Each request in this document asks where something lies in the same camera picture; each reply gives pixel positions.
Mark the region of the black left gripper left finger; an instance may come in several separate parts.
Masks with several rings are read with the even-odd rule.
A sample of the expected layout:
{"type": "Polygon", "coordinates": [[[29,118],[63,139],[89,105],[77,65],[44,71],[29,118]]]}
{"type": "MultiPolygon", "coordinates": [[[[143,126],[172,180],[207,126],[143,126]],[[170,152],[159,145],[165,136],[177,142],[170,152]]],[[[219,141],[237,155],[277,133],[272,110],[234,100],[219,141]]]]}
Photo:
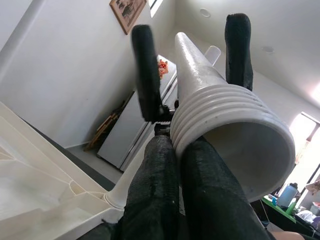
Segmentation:
{"type": "Polygon", "coordinates": [[[121,219],[120,240],[177,240],[179,181],[168,136],[154,136],[130,187],[121,219]]]}

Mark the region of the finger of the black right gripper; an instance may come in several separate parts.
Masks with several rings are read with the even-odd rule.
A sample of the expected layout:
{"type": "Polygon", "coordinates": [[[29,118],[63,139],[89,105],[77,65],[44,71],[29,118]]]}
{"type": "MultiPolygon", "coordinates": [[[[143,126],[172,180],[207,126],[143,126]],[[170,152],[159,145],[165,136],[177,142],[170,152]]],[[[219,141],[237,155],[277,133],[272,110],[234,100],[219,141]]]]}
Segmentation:
{"type": "Polygon", "coordinates": [[[250,54],[251,22],[244,13],[229,14],[226,18],[226,81],[253,90],[253,68],[250,54]]]}
{"type": "Polygon", "coordinates": [[[131,42],[138,72],[136,89],[140,110],[146,122],[154,123],[159,117],[161,96],[157,54],[150,26],[134,26],[131,42]]]}

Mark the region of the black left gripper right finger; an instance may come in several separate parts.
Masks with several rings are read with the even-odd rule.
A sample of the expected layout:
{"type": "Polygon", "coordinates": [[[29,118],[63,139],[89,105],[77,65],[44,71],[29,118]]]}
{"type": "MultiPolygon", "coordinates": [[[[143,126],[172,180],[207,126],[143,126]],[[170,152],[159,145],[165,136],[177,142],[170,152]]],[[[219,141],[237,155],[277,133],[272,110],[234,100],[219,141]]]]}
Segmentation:
{"type": "Polygon", "coordinates": [[[271,240],[240,183],[204,138],[183,152],[180,175],[190,240],[271,240]]]}

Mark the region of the white plastic table leg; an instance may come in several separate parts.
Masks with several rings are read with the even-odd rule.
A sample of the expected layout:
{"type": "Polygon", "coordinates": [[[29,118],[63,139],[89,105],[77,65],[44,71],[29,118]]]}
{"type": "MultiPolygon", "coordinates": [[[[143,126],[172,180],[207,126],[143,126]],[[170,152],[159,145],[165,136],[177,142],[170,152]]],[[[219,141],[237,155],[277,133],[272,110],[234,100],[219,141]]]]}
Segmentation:
{"type": "MultiPolygon", "coordinates": [[[[216,46],[210,46],[204,55],[206,59],[210,62],[210,64],[214,66],[219,56],[221,55],[221,50],[216,46]]],[[[105,199],[108,200],[108,202],[110,202],[110,204],[114,205],[115,207],[125,207],[130,184],[142,163],[142,160],[144,158],[145,147],[154,135],[155,134],[153,130],[146,138],[146,140],[142,143],[142,146],[139,148],[139,150],[135,153],[132,161],[129,163],[126,170],[123,171],[123,175],[115,184],[114,188],[105,195],[105,199]]]]}
{"type": "Polygon", "coordinates": [[[216,149],[248,201],[278,188],[295,163],[288,126],[252,91],[227,83],[188,36],[175,36],[177,92],[170,137],[177,158],[199,137],[216,149]]]}

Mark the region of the red fridge sticker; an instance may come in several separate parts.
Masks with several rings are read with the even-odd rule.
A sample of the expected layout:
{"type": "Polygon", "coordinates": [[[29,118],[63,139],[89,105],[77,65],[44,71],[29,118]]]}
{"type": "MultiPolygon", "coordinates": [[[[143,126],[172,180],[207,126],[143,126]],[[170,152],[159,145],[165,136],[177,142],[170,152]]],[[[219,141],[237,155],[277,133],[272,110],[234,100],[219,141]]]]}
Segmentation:
{"type": "Polygon", "coordinates": [[[168,62],[160,59],[158,61],[157,65],[158,65],[159,77],[160,77],[160,79],[162,79],[164,77],[164,75],[169,73],[168,62]]]}

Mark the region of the white refrigerator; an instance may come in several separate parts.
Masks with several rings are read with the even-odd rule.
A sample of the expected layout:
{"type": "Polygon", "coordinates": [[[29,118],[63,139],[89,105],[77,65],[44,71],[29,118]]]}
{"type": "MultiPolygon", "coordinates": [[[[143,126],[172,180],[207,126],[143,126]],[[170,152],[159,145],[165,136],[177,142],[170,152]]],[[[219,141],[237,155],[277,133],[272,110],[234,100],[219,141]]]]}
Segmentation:
{"type": "MultiPolygon", "coordinates": [[[[176,64],[162,55],[158,55],[157,60],[162,66],[167,64],[167,73],[160,80],[160,97],[164,105],[173,109],[178,94],[176,64]]],[[[125,171],[153,130],[154,125],[142,117],[138,94],[134,92],[101,145],[97,156],[125,171]]]]}

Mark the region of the wooden folding rack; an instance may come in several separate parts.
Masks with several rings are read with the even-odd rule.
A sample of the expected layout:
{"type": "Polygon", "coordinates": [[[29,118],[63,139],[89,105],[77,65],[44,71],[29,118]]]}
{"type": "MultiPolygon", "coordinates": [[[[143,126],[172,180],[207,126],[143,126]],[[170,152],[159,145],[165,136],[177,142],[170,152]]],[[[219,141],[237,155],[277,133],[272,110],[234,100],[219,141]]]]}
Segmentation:
{"type": "Polygon", "coordinates": [[[118,108],[114,109],[111,114],[103,121],[103,123],[97,128],[93,138],[83,149],[85,152],[96,148],[100,144],[103,138],[111,131],[112,127],[117,122],[125,105],[126,101],[124,100],[121,105],[118,108]]]}

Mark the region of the wooden framed picture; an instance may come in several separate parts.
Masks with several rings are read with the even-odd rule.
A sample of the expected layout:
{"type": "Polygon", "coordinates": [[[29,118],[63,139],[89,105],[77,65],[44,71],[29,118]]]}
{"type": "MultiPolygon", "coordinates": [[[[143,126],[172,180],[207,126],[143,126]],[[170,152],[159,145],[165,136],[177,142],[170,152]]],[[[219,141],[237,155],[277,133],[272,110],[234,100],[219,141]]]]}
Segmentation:
{"type": "Polygon", "coordinates": [[[146,4],[147,0],[111,0],[109,6],[128,35],[146,4]]]}

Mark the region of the green top desk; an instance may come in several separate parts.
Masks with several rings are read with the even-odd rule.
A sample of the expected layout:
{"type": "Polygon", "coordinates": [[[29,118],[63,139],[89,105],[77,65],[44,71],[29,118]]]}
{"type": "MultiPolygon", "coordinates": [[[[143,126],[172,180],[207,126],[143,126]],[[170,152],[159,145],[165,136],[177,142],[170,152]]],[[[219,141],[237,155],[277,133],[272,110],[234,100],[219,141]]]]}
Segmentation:
{"type": "Polygon", "coordinates": [[[306,221],[296,214],[288,214],[278,205],[274,205],[268,197],[261,199],[268,219],[278,227],[284,228],[285,226],[305,226],[315,227],[320,226],[320,216],[316,216],[311,222],[306,221]]]}

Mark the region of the blue water bottle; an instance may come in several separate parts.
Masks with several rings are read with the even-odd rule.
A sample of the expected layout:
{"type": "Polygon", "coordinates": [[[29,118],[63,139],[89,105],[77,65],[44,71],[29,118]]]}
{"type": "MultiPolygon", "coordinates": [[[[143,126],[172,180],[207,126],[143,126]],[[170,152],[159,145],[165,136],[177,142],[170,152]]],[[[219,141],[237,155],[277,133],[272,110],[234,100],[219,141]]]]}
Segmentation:
{"type": "Polygon", "coordinates": [[[279,207],[288,208],[292,199],[296,196],[297,192],[298,192],[298,184],[296,182],[289,183],[283,190],[282,194],[277,199],[277,205],[279,207]]]}

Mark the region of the person bare leg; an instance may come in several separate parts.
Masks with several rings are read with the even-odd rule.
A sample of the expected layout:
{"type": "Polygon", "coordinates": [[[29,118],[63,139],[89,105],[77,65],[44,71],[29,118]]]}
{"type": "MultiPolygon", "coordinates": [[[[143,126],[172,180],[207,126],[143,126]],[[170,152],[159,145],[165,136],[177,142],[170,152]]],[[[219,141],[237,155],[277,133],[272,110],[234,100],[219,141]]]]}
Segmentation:
{"type": "Polygon", "coordinates": [[[305,240],[301,234],[291,231],[271,232],[271,235],[276,240],[305,240]]]}

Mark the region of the white plastic table top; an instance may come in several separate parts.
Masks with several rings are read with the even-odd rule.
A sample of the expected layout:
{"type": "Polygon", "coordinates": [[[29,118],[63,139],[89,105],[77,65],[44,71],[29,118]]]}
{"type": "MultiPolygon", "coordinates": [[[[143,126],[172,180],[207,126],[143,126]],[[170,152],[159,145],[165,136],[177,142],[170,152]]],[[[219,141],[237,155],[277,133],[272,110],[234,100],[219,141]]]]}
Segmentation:
{"type": "Polygon", "coordinates": [[[0,102],[0,240],[77,240],[117,223],[107,191],[0,102]]]}

